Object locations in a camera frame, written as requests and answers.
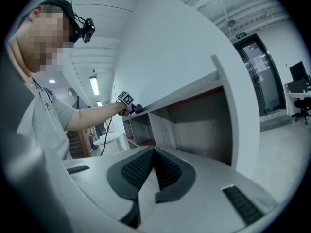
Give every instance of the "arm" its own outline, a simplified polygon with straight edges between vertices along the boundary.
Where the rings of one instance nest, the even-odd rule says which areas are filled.
[[[98,125],[120,113],[126,106],[122,102],[88,108],[75,113],[66,126],[66,131],[78,131]]]

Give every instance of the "white table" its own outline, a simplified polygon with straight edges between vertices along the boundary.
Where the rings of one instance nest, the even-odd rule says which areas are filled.
[[[121,151],[121,149],[119,149],[120,143],[117,141],[119,141],[119,137],[122,136],[123,134],[124,132],[122,131],[107,134],[106,147],[104,153],[116,153],[118,151]],[[104,134],[93,143],[95,146],[99,146],[99,149],[93,151],[92,156],[99,156],[101,154],[101,152],[104,149],[105,138],[106,135]]]
[[[304,98],[311,98],[311,92],[303,93],[303,92],[286,92],[287,96],[293,97],[293,98],[299,98],[299,99],[304,99]]]

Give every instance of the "ceiling lamp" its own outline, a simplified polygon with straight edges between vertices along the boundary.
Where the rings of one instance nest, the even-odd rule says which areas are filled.
[[[95,96],[98,96],[98,95],[99,95],[99,91],[98,91],[96,76],[90,77],[90,78],[89,78],[89,81],[91,82],[91,86],[92,86],[94,95],[95,95]]]

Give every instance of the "glass door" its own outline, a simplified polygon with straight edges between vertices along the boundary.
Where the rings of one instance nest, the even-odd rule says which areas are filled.
[[[282,84],[277,69],[255,35],[234,45],[252,79],[260,116],[285,108]]]

